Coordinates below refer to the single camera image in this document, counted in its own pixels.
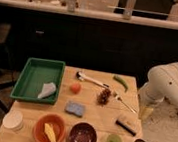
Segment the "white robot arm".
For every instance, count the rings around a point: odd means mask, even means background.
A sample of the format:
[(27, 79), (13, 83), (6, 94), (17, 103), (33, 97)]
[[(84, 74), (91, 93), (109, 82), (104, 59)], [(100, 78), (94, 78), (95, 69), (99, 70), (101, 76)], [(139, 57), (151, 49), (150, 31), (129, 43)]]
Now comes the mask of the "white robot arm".
[(178, 62), (157, 65), (148, 71), (148, 81), (138, 91), (140, 119), (146, 119), (165, 98), (178, 108)]

